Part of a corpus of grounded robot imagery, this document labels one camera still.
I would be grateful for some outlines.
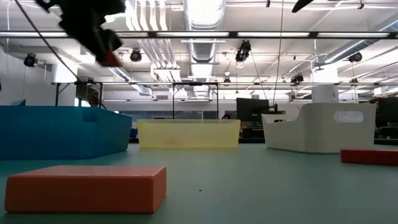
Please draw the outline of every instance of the teal floor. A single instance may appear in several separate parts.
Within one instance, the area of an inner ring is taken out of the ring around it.
[[[342,164],[242,144],[235,150],[138,150],[84,161],[2,161],[0,201],[11,174],[58,164],[167,167],[154,215],[6,214],[0,223],[398,223],[398,167]]]

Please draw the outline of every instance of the yellow translucent bin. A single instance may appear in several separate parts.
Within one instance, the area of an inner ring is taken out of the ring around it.
[[[138,120],[142,149],[236,148],[240,120],[142,119]]]

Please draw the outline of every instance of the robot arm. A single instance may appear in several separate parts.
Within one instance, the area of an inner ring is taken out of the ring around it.
[[[59,26],[79,41],[96,56],[96,61],[104,67],[120,67],[121,63],[113,54],[123,43],[115,32],[102,29],[105,16],[122,13],[126,10],[123,0],[35,0],[49,13],[58,5],[62,10]]]

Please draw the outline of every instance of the blue plastic bin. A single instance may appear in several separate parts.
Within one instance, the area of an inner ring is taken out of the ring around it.
[[[125,151],[131,122],[99,108],[0,106],[0,159],[88,159]]]

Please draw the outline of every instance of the orange foam block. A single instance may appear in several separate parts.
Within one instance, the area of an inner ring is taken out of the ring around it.
[[[374,149],[341,149],[342,162],[398,166],[398,151]]]
[[[10,176],[7,212],[154,213],[166,195],[166,168],[54,166]]]

